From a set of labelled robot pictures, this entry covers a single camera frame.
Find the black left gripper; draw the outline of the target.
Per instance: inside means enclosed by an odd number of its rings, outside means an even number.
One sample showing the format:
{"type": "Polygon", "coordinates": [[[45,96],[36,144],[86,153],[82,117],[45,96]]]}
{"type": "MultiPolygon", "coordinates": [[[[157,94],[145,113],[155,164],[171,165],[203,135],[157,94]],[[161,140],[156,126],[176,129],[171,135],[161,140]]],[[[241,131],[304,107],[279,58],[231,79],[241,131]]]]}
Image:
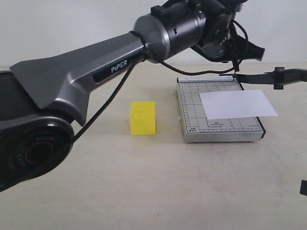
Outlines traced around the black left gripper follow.
{"type": "Polygon", "coordinates": [[[265,49],[231,32],[236,13],[240,12],[244,0],[197,0],[197,10],[205,16],[203,34],[193,51],[211,62],[228,62],[229,53],[234,50],[230,43],[235,37],[235,58],[239,60],[262,61],[265,49]]]}

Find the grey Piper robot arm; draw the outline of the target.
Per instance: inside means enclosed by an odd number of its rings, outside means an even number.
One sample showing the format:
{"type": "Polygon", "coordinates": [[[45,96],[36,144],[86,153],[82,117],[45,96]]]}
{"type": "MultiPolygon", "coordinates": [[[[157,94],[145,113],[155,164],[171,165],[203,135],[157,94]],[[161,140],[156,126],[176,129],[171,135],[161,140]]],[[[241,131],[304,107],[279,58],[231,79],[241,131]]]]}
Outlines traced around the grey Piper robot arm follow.
{"type": "Polygon", "coordinates": [[[241,0],[169,0],[131,31],[53,57],[20,61],[0,73],[0,189],[55,169],[97,119],[90,93],[141,62],[165,64],[192,49],[211,62],[262,60],[264,48],[236,32],[241,0]],[[74,133],[72,122],[82,126],[74,133]]]}

